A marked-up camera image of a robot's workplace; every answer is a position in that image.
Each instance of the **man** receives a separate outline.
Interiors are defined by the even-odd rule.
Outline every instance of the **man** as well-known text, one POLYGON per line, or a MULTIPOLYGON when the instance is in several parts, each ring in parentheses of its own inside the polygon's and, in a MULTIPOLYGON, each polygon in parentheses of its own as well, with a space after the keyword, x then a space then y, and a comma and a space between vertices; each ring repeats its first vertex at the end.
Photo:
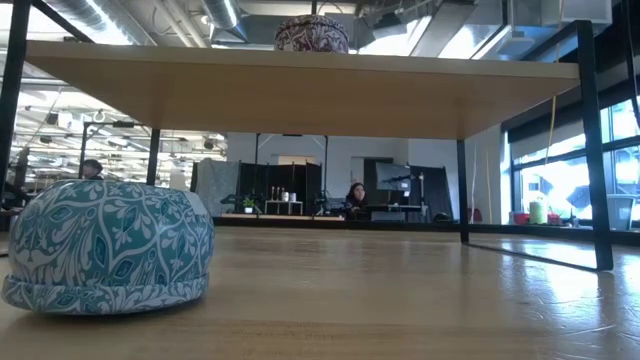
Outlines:
POLYGON ((82 175, 85 180, 104 180, 100 173, 102 172, 102 164, 98 160, 89 159, 82 163, 82 175))

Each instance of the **person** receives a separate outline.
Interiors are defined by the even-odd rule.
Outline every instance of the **person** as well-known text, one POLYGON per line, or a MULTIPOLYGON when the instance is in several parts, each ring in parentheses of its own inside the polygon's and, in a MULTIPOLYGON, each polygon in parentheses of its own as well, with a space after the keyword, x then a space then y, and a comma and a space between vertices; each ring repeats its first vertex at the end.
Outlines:
POLYGON ((362 183, 356 182, 351 185, 345 199, 345 207, 347 209, 347 219, 357 220, 362 218, 359 214, 363 214, 367 207, 367 192, 364 190, 362 183))
POLYGON ((85 180, 104 180, 100 173, 102 172, 102 164, 98 160, 89 159, 82 163, 82 175, 85 180))

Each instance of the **fluorescent light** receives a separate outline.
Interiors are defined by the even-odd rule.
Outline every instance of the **fluorescent light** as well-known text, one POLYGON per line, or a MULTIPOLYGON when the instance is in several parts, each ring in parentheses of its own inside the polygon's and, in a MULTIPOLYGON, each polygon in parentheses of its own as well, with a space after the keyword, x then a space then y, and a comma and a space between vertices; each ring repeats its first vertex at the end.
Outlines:
POLYGON ((496 46, 496 44, 498 44, 502 39, 504 39, 504 37, 507 36, 507 34, 509 34, 510 32, 511 32, 511 26, 509 26, 509 25, 505 26, 504 29, 500 30, 498 35, 496 35, 493 39, 491 39, 491 41, 486 43, 480 49, 480 51, 478 51, 471 58, 474 59, 474 60, 482 59, 485 55, 487 55, 489 50, 491 50, 494 46, 496 46))

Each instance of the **teal patterned cushion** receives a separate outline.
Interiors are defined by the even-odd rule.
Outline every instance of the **teal patterned cushion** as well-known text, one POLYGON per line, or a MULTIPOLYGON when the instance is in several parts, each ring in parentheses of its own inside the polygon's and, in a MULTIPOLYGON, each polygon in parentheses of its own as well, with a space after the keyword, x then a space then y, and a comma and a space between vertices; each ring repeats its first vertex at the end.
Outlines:
POLYGON ((213 223, 193 193, 136 183, 61 181, 24 209, 11 233, 2 297, 63 314, 177 305, 209 285, 213 223))

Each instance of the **white wall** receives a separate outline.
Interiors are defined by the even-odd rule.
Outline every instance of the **white wall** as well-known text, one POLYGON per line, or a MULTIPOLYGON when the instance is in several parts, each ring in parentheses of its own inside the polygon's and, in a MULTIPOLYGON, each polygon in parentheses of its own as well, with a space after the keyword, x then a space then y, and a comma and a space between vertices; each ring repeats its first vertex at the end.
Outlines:
MULTIPOLYGON (((503 139, 504 136, 500 131, 500 125, 496 125, 465 140, 467 201, 469 208, 471 208, 475 159, 474 207, 482 213, 483 224, 501 224, 503 222, 501 209, 502 194, 505 186, 501 184, 500 170, 501 159, 505 158, 504 154, 501 155, 503 152, 503 139)), ((507 217, 508 213, 509 209, 507 208, 505 209, 507 217)))
MULTIPOLYGON (((324 146, 324 136, 305 135, 288 137, 282 135, 260 135, 258 163, 274 163, 279 155, 313 156, 316 164, 324 163, 324 149, 313 139, 324 146)), ((333 197, 344 197, 351 186, 351 166, 353 157, 392 157, 394 161, 406 162, 401 151, 405 139, 366 138, 351 136, 329 137, 329 163, 327 172, 327 191, 333 197)), ((227 161, 253 163, 255 151, 255 134, 229 133, 227 139, 227 161)))
POLYGON ((458 196, 458 153, 455 140, 409 139, 407 140, 409 164, 428 167, 445 167, 453 217, 460 218, 458 196))

